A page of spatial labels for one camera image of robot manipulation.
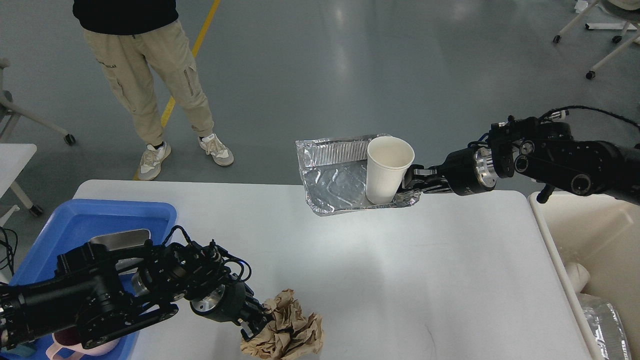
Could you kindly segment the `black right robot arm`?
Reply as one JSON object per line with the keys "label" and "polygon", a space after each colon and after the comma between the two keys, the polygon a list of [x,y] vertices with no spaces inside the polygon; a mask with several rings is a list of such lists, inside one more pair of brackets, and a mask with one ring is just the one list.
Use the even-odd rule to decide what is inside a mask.
{"label": "black right robot arm", "polygon": [[493,191],[498,179],[521,174],[544,184],[536,198],[540,204],[560,189],[580,197],[604,194],[638,205],[639,146],[575,140],[564,122],[569,110],[565,106],[538,117],[509,116],[493,123],[489,132],[451,152],[442,164],[412,164],[397,194],[482,194]]}

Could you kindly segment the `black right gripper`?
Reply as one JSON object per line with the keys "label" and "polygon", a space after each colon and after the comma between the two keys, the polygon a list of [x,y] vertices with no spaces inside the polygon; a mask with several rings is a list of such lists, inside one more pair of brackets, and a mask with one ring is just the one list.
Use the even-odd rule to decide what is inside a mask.
{"label": "black right gripper", "polygon": [[485,146],[471,146],[451,152],[441,167],[410,166],[409,182],[400,185],[400,193],[447,194],[470,196],[493,191],[498,174],[492,151]]}

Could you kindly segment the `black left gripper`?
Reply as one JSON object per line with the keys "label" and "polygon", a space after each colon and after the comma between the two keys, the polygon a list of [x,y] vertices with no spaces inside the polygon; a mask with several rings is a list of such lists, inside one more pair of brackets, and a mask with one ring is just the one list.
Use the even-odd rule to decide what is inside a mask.
{"label": "black left gripper", "polygon": [[274,319],[258,299],[250,296],[250,287],[244,282],[219,285],[203,298],[191,300],[190,309],[211,321],[237,323],[245,342],[253,340]]}

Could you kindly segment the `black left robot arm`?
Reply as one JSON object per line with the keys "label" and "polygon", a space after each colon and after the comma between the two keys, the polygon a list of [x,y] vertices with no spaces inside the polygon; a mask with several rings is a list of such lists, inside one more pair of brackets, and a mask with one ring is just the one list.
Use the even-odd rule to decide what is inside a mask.
{"label": "black left robot arm", "polygon": [[6,349],[74,328],[93,349],[167,321],[189,301],[195,315],[256,337],[274,317],[247,285],[252,269],[212,240],[201,245],[179,225],[185,244],[151,239],[121,249],[87,242],[58,255],[51,279],[1,287]]}

